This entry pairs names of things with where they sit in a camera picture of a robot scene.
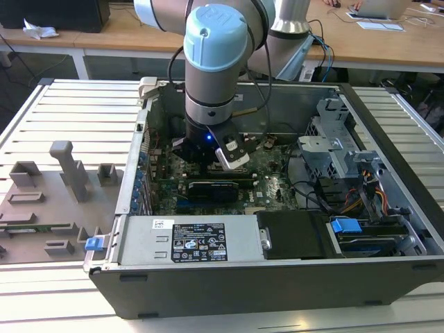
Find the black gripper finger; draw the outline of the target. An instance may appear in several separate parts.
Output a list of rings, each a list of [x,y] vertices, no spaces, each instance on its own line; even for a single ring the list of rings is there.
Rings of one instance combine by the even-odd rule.
[[[240,155],[251,155],[253,154],[258,148],[258,141],[256,140],[255,137],[253,138],[245,138],[242,137],[240,139],[240,143],[239,143],[239,153]]]
[[[172,142],[172,152],[187,164],[193,164],[199,171],[207,171],[207,149],[183,137]]]

